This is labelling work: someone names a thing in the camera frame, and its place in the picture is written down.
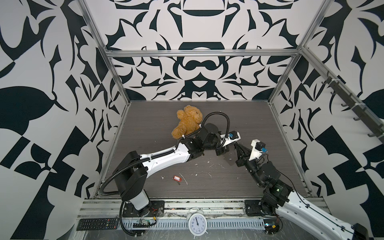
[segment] brown teddy bear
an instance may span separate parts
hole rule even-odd
[[[186,136],[199,129],[199,124],[203,120],[203,114],[197,107],[188,105],[184,108],[184,111],[177,111],[177,118],[180,119],[180,122],[172,131],[172,136],[175,139],[179,139],[183,135]]]

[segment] wooden table surface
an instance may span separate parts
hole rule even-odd
[[[138,154],[144,154],[174,146],[176,140],[171,136],[171,132],[179,123],[176,112],[186,105],[198,107],[203,117],[214,111],[226,113],[231,121],[230,131],[236,130],[241,135],[239,142],[250,149],[253,139],[264,142],[268,149],[269,160],[293,181],[301,195],[306,196],[302,181],[267,102],[132,102],[107,178],[131,151],[136,150]],[[225,132],[227,122],[223,116],[213,115],[207,120],[208,122]],[[183,164],[175,164],[150,176],[144,186],[148,196],[151,198],[230,198],[263,195],[263,189],[256,185],[246,168],[236,166],[237,155],[233,146],[230,152],[221,156],[216,156],[215,151],[205,151],[204,154],[205,156]],[[172,180],[174,175],[183,178],[180,185]],[[281,176],[280,179],[291,185],[286,177]],[[106,187],[106,191],[113,190],[117,190],[114,181]]]

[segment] white alarm clock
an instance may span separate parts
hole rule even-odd
[[[199,209],[193,214],[188,213],[187,221],[189,230],[193,235],[201,236],[207,231],[207,219],[205,218],[204,212],[202,210]]]

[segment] black and white robotic arm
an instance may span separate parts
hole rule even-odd
[[[223,115],[227,119],[227,130],[220,134],[218,128],[205,124],[209,116]],[[174,147],[150,154],[138,155],[130,152],[119,164],[112,176],[100,187],[101,195],[119,194],[123,203],[133,204],[136,213],[144,216],[151,208],[151,202],[143,189],[145,180],[157,171],[200,157],[205,150],[215,150],[216,155],[229,151],[230,144],[235,145],[238,167],[245,166],[256,184],[264,188],[264,195],[254,209],[260,215],[278,215],[305,229],[319,240],[367,240],[367,229],[360,224],[351,225],[324,212],[302,197],[292,187],[282,182],[278,171],[271,161],[260,160],[267,150],[260,140],[253,140],[252,150],[241,145],[240,134],[229,132],[229,118],[221,112],[214,112],[204,118],[200,129],[177,140]],[[104,192],[104,188],[115,180],[118,191]]]

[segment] black and white patterned wall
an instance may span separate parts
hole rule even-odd
[[[1,239],[67,239],[125,102],[76,1],[0,5]]]
[[[296,48],[320,0],[87,0],[110,50]],[[287,57],[115,59],[132,100],[268,99]]]
[[[336,0],[309,44],[380,118],[384,46],[380,0]],[[336,217],[384,237],[384,145],[301,57],[274,102],[294,154]]]

